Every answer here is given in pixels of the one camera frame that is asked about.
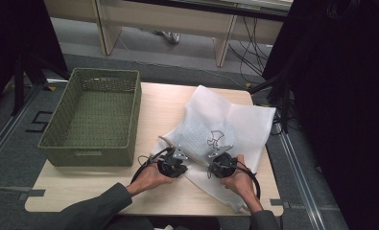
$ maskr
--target white cloth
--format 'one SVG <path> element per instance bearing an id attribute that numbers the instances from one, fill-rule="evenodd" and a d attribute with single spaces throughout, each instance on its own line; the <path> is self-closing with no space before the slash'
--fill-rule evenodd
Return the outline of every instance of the white cloth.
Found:
<path id="1" fill-rule="evenodd" d="M 188 171 L 184 175 L 206 193 L 238 212 L 245 206 L 244 201 L 225 189 L 214 175 L 208 178 L 207 166 L 211 161 L 208 153 L 213 150 L 213 145 L 233 145 L 228 153 L 232 157 L 244 154 L 246 165 L 255 172 L 270 135 L 274 112 L 274 108 L 231 103 L 200 85 L 185 106 L 183 120 L 163 137 L 174 146 L 180 145 L 183 152 L 194 160 L 185 163 Z M 167 144 L 159 140 L 152 152 L 166 147 Z"/>

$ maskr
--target person's arm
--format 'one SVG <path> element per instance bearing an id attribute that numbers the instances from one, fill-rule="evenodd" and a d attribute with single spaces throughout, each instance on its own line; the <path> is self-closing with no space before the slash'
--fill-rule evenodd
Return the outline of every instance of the person's arm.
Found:
<path id="1" fill-rule="evenodd" d="M 241 163 L 237 163 L 237 167 L 244 167 L 244 155 L 237 156 L 237 160 Z M 252 229 L 254 230 L 278 230 L 279 226 L 276 222 L 275 216 L 271 211 L 264 210 L 254 193 L 252 179 L 245 172 L 236 170 L 230 177 L 222 178 L 220 180 L 227 189 L 230 189 L 237 195 L 239 195 L 249 207 L 251 213 L 250 221 Z"/>
<path id="2" fill-rule="evenodd" d="M 97 197 L 63 209 L 37 229 L 104 229 L 117 213 L 132 204 L 133 196 L 172 181 L 172 178 L 161 174 L 156 163 L 153 163 L 129 186 L 117 183 Z"/>

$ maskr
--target dark sleeve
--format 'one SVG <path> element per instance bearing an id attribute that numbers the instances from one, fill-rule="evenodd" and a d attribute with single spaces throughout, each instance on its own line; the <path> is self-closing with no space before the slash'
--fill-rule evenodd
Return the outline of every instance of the dark sleeve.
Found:
<path id="1" fill-rule="evenodd" d="M 37 229 L 104 229 L 118 212 L 130 204 L 131 194 L 117 183 L 95 198 L 63 209 Z"/>
<path id="2" fill-rule="evenodd" d="M 253 230 L 279 230 L 278 222 L 269 210 L 256 212 L 249 218 Z"/>

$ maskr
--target hand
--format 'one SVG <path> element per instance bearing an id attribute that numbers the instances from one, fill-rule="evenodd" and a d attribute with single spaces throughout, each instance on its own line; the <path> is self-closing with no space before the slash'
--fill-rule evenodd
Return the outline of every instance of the hand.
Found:
<path id="1" fill-rule="evenodd" d="M 159 172 L 156 163 L 152 163 L 138 175 L 134 182 L 127 186 L 127 190 L 132 196 L 136 196 L 159 185 L 171 184 L 173 181 L 172 178 Z"/>
<path id="2" fill-rule="evenodd" d="M 243 154 L 237 156 L 237 161 L 238 168 L 247 170 L 244 166 Z M 252 179 L 245 172 L 236 170 L 233 175 L 220 179 L 220 182 L 224 184 L 227 189 L 239 195 L 252 213 L 263 210 L 260 200 L 255 195 Z"/>

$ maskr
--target green woven basket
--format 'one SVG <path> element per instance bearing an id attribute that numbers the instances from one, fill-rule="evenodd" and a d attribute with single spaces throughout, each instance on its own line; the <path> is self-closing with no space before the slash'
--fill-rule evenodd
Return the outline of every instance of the green woven basket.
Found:
<path id="1" fill-rule="evenodd" d="M 38 147 L 54 166 L 131 166 L 138 71 L 76 68 Z"/>

